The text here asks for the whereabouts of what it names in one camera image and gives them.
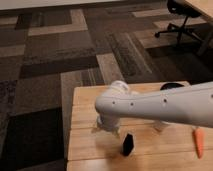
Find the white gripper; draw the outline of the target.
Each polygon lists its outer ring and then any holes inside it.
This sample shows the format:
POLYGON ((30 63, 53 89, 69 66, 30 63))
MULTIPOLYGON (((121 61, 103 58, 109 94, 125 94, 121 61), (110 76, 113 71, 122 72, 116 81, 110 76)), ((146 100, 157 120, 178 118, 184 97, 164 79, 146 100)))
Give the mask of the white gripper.
POLYGON ((97 117, 97 126, 107 132, 112 132, 116 138, 120 138, 119 127, 120 119, 110 116, 99 115, 97 117))

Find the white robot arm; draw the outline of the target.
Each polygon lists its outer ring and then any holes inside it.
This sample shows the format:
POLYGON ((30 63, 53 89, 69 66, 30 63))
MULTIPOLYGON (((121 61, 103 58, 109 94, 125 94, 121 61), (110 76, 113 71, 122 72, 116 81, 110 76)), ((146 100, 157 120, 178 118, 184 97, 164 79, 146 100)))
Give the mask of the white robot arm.
POLYGON ((100 130, 116 133, 121 118, 141 118, 213 128, 213 82, 148 93, 114 81, 95 100, 100 130))

